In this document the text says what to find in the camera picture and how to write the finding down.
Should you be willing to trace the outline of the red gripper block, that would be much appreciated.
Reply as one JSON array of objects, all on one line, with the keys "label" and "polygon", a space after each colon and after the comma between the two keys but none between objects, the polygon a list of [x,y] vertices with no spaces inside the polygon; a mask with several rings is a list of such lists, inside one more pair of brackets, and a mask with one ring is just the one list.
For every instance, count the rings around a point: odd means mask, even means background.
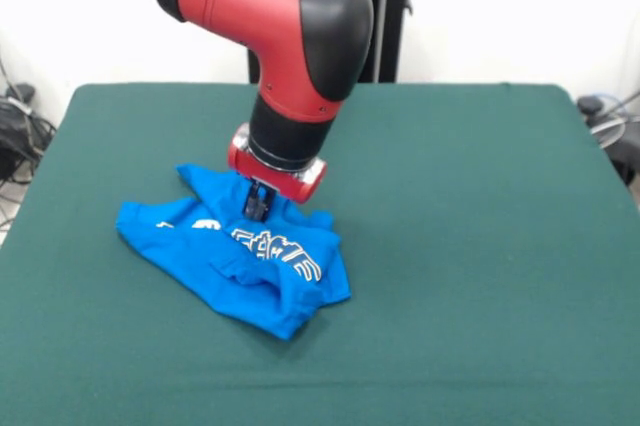
[{"label": "red gripper block", "polygon": [[327,163],[320,158],[314,158],[309,166],[297,172],[267,166],[249,148],[247,122],[239,126],[231,139],[228,164],[240,175],[258,181],[252,181],[250,184],[243,215],[247,219],[257,219],[261,222],[270,214],[276,191],[296,203],[306,203],[316,192],[327,170]]}]

